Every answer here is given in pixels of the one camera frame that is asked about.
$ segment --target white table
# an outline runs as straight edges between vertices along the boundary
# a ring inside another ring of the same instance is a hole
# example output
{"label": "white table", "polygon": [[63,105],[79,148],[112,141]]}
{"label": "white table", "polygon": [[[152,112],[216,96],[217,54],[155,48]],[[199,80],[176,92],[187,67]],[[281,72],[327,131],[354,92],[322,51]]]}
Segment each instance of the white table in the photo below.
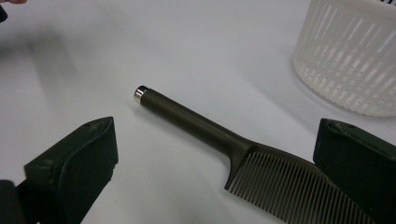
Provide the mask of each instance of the white table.
{"label": "white table", "polygon": [[101,223],[282,223],[223,189],[226,157],[133,100],[142,84],[236,133],[309,161],[321,118],[396,145],[396,119],[346,111],[296,76],[308,0],[2,4],[0,179],[113,116],[120,163],[85,217]]}

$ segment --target black comb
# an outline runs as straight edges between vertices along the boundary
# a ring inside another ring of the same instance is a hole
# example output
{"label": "black comb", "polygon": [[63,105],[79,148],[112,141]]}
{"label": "black comb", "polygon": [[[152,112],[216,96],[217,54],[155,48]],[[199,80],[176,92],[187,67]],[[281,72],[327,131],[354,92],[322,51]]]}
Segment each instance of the black comb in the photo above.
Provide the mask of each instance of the black comb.
{"label": "black comb", "polygon": [[374,223],[315,164],[233,133],[162,94],[135,100],[230,158],[225,189],[288,223]]}

